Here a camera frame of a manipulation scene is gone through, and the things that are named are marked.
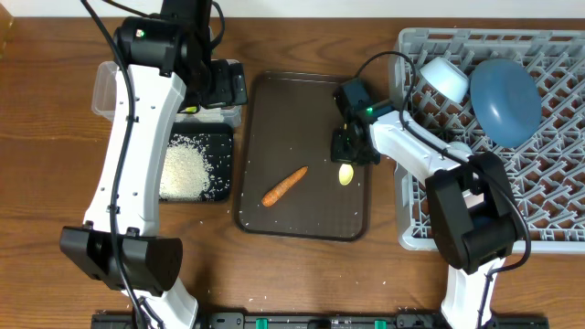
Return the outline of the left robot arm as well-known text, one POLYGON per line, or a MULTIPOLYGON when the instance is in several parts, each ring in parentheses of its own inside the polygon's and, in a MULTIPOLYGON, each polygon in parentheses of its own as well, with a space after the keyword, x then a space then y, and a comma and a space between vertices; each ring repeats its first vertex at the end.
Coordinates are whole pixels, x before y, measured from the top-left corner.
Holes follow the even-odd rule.
POLYGON ((178 113, 247 102, 243 67, 215 59, 222 35, 209 25, 214 1, 165 1, 130 10, 105 32, 116 83, 109 144, 95 195, 59 247, 90 278, 128 295, 133 312, 113 328, 192 328, 198 303, 181 282, 183 244, 159 236, 159 187, 178 113))

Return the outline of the yellow plastic spoon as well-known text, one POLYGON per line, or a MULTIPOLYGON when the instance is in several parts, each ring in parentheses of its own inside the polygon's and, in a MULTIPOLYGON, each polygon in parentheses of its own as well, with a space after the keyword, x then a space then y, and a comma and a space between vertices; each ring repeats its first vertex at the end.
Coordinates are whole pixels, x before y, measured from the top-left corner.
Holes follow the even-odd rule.
POLYGON ((351 183, 354 177, 354 168, 351 164, 341 164, 338 172, 338 180, 342 186, 347 186, 351 183))

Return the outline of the dark blue plate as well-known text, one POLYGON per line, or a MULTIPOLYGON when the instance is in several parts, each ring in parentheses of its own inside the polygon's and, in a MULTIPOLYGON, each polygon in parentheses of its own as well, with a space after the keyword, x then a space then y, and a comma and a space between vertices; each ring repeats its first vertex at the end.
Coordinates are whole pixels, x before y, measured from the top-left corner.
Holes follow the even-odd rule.
POLYGON ((485 134, 496 144, 516 148, 537 131, 541 97, 527 70, 506 58, 478 64, 471 76, 471 102, 485 134))

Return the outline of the light blue bowl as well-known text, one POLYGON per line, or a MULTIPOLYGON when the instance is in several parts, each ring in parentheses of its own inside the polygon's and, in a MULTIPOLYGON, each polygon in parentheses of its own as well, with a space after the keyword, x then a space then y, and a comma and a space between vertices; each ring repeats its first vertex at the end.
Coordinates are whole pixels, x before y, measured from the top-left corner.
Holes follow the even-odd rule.
POLYGON ((420 69, 421 76, 449 101, 461 103, 469 89, 469 78, 445 58, 434 58, 420 69))

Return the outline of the light blue cup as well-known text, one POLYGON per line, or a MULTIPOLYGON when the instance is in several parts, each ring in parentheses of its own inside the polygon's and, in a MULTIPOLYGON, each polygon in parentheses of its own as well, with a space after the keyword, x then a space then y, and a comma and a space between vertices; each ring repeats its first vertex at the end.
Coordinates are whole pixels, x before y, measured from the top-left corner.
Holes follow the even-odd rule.
POLYGON ((473 151, 470 146, 463 142, 450 142, 448 150, 450 154, 453 154, 458 158, 469 158, 473 155, 473 151))

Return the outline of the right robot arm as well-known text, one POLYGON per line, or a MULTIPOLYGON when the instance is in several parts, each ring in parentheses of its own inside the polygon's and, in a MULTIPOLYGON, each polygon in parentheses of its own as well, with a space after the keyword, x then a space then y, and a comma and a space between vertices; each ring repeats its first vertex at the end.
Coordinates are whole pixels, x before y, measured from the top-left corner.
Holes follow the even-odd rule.
POLYGON ((333 133, 332 161, 376 165, 386 155, 424 184, 433 239, 449 265, 441 314, 452 328, 485 327, 493 282, 510 271, 514 244, 528 239, 503 162, 457 149, 404 109, 374 102, 360 78, 339 85, 333 98, 344 123, 333 133))

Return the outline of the orange carrot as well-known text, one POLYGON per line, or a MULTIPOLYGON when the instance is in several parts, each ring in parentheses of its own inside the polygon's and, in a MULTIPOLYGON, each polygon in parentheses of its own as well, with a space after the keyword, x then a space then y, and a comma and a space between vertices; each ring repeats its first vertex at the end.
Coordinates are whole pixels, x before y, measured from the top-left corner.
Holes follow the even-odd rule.
POLYGON ((278 183, 274 188, 272 188, 264 195, 261 203, 265 207, 273 206, 289 189, 296 185, 306 175, 307 172, 308 166, 303 166, 285 177, 280 183, 278 183))

